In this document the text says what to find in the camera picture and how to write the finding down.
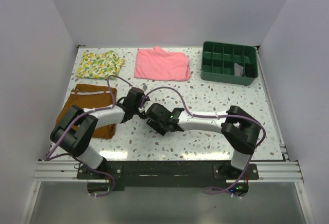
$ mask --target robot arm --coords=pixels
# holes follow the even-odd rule
[[[105,172],[106,159],[89,145],[94,130],[108,124],[124,123],[133,115],[139,115],[142,119],[148,119],[147,124],[161,135],[166,132],[186,130],[204,130],[223,134],[234,148],[231,165],[239,170],[245,167],[249,157],[253,154],[260,133],[260,128],[256,124],[238,118],[194,117],[184,108],[169,111],[161,104],[151,101],[146,101],[142,107],[139,107],[143,97],[143,90],[133,87],[122,104],[118,103],[112,109],[103,108],[102,111],[84,116],[75,124],[79,128],[71,129],[64,137],[60,147],[92,169]],[[92,109],[72,106],[52,131],[50,139],[56,143],[75,117],[90,110]],[[227,112],[195,112],[193,114],[204,117],[232,114],[253,119],[237,106],[230,107]]]

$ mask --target wall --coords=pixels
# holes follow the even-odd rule
[[[329,0],[287,0],[261,46],[290,158],[318,223],[328,223]]]
[[[52,0],[0,0],[0,223],[19,223],[74,52]]]
[[[286,0],[54,0],[73,40],[90,47],[260,45]]]

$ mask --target metal frame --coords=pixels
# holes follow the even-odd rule
[[[265,96],[268,100],[269,109],[272,119],[279,137],[280,149],[283,156],[283,161],[253,161],[257,165],[259,179],[250,180],[249,182],[294,182],[302,212],[307,224],[314,224],[315,219],[312,214],[308,199],[306,197],[303,177],[298,162],[290,162],[285,148],[285,144],[280,131],[277,115],[274,110],[272,99],[268,90],[267,82],[263,74],[263,67],[260,61],[259,54],[257,53],[259,63],[260,78],[264,86]],[[32,186],[28,194],[25,208],[22,214],[20,224],[29,224],[34,206],[40,192],[41,182],[103,182],[104,180],[78,180],[76,178],[78,170],[74,166],[78,164],[75,161],[51,161],[51,162],[38,162]],[[227,180],[227,183],[232,183],[234,180]]]

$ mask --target brown cloth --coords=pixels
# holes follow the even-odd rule
[[[77,84],[72,92],[74,92],[74,94],[71,94],[68,97],[60,115],[57,118],[56,124],[58,124],[58,122],[63,118],[64,114],[72,105],[77,105],[80,108],[97,108],[106,107],[113,104],[111,94],[109,93],[108,87],[106,86]],[[117,90],[112,88],[112,92],[114,94],[114,98],[116,98]],[[93,133],[93,137],[109,139],[113,137],[114,133],[115,125],[106,125],[96,129]]]

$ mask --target speckled tabletop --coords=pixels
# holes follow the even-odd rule
[[[267,131],[265,141],[256,150],[252,159],[282,160],[279,138],[260,77],[249,86],[204,81],[200,77],[201,47],[163,49],[169,52],[183,52],[190,57],[192,75],[189,81],[162,82],[135,79],[137,48],[79,48],[65,101],[70,95],[70,91],[78,83],[106,86],[105,80],[75,77],[83,52],[89,50],[103,53],[113,50],[118,55],[125,57],[125,63],[119,76],[129,80],[136,87],[141,87],[145,83],[148,86],[147,91],[159,86],[177,88],[192,111],[223,111],[227,110],[230,105],[240,106],[259,120]],[[111,80],[110,84],[117,88],[117,98],[125,96],[129,90],[127,84],[117,79]],[[163,104],[169,110],[182,107],[177,94],[168,89],[156,91],[150,95],[150,98]],[[108,160],[229,160],[233,153],[230,144],[220,134],[193,130],[184,133],[167,133],[163,137],[146,125],[146,120],[140,120],[138,117],[134,117],[125,124],[118,124],[116,134],[111,139],[92,139],[90,145]],[[58,148],[55,154],[60,153],[64,153],[64,151]],[[70,157],[58,159],[73,160]]]

